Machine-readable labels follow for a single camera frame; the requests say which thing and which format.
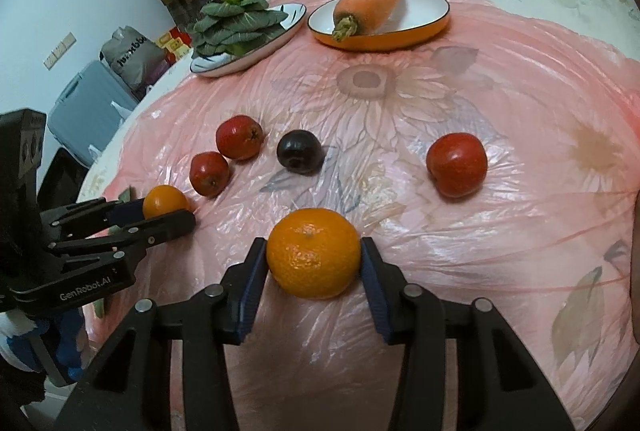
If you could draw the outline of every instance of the silver bolt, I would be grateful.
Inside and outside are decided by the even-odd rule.
[[[422,295],[422,287],[414,283],[405,285],[402,291],[407,297],[420,297]]]
[[[480,299],[476,299],[476,302],[474,303],[474,305],[481,312],[490,312],[491,310],[494,309],[494,304],[489,299],[486,299],[484,297],[481,297]]]
[[[151,299],[141,299],[136,303],[136,312],[140,312],[141,314],[143,314],[144,312],[149,312],[153,305],[154,304]]]
[[[222,296],[222,294],[225,292],[225,289],[222,285],[209,285],[208,287],[206,287],[206,289],[204,289],[204,293],[206,296],[208,297],[218,297],[218,296]]]

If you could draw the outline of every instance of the small orange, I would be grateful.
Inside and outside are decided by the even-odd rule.
[[[145,220],[185,208],[191,210],[189,201],[180,189],[174,186],[156,186],[142,202],[142,214]]]
[[[282,289],[304,299],[346,290],[360,269],[360,238],[327,208],[300,208],[282,218],[267,241],[267,263]]]

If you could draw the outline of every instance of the gray bag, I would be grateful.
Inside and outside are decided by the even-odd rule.
[[[130,26],[118,28],[101,51],[111,70],[138,98],[144,96],[147,85],[155,83],[151,80],[156,68],[164,64],[164,50]]]

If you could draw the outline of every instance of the black plum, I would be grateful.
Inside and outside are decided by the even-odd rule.
[[[324,161],[320,141],[313,133],[303,129],[295,129],[284,135],[278,142],[276,156],[284,168],[300,175],[317,171]]]

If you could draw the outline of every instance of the red apple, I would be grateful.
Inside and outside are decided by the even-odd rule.
[[[468,133],[440,137],[427,152],[427,169],[436,189],[449,198],[462,198],[478,191],[487,165],[482,142]]]
[[[189,181],[201,196],[216,197],[229,183],[229,164],[215,151],[200,153],[191,159]]]
[[[226,120],[216,131],[218,151],[231,160],[247,160],[260,153],[264,133],[260,124],[247,115]]]

